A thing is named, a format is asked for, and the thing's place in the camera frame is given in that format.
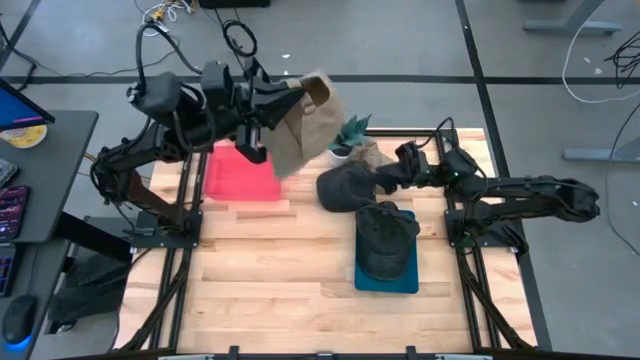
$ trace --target small plant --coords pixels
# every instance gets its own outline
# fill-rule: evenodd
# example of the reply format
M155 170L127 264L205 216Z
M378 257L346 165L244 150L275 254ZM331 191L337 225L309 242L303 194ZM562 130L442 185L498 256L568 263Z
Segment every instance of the small plant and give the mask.
M369 119L371 115L358 119L357 115L354 115L349 121L342 125L342 129L338 135L336 135L333 143L329 144L329 150L336 155L346 156L351 153L351 149L354 146L362 145L365 143L366 136L364 135L369 125Z

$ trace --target phone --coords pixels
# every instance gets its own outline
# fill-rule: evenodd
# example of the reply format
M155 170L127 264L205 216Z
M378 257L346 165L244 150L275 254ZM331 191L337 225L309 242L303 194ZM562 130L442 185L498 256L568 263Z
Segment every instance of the phone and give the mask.
M0 241L14 239L20 234L28 198L28 186L0 190Z
M0 188L9 184L18 174L18 167L8 161L0 159Z

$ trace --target white cable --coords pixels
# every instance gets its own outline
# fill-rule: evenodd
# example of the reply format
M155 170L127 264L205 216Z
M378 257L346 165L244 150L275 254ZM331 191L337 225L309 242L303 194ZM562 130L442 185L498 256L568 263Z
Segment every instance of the white cable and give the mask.
M602 99L602 100L585 100L582 99L580 97L578 97L576 94L573 93L573 91L571 91L571 89L569 88L569 84L567 84L567 79L566 79L566 72L567 72L567 64L569 63L569 56L571 55L571 50L573 49L573 43L576 42L576 38L578 37L578 34L580 34L580 30L582 30L582 28L584 27L584 25L587 23L587 21L589 21L589 19L585 20L585 22L578 28L578 31L576 31L576 34L573 36L573 39L571 39L571 44L569 44L569 49L567 50L567 57L564 60L564 67L562 68L562 82L564 83L564 87L567 88L567 91L569 92L569 94L571 94L571 96L573 96L574 99L585 103L585 104L602 104L605 102L609 102L609 101L622 101L622 100L627 100L630 99L638 94L640 94L640 90L631 93L627 96L623 96L623 97L619 97L619 98L608 98L608 99Z
M142 14L142 24L144 25L146 23L147 18L151 17L151 16L149 16L149 13L152 10L155 10L155 9L158 9L158 8L164 6L165 3L168 2L168 1L169 0L163 0L162 2L160 2L160 4L152 6L149 9L147 9L144 12L144 14ZM171 20L171 22L176 22L176 20L178 20L178 13L174 9L184 9L184 6L182 6L182 5L180 5L180 4L176 3L176 2L174 2L174 3L170 4L170 5L167 5L167 7L165 8L164 13L169 16L169 20ZM148 36L148 37L152 37L152 36L156 36L156 35L158 35L157 31L153 31L153 32L150 32L150 33L147 33L147 32L144 33L144 36Z

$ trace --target plant pot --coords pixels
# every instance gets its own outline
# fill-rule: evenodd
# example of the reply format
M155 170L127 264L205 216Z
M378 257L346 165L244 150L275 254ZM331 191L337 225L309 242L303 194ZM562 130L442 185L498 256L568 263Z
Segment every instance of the plant pot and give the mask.
M349 158L353 148L337 148L329 150L329 166L332 168L339 167Z

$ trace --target potted plant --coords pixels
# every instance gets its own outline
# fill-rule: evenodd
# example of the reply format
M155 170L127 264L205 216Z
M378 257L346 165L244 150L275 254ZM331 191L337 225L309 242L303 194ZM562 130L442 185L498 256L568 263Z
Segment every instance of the potted plant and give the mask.
M332 167L342 165L355 146L362 145L366 141L364 135L369 125L369 119L371 115L358 119L357 115L354 115L349 121L342 125L342 129L338 135L336 135L333 143L329 144L329 162Z

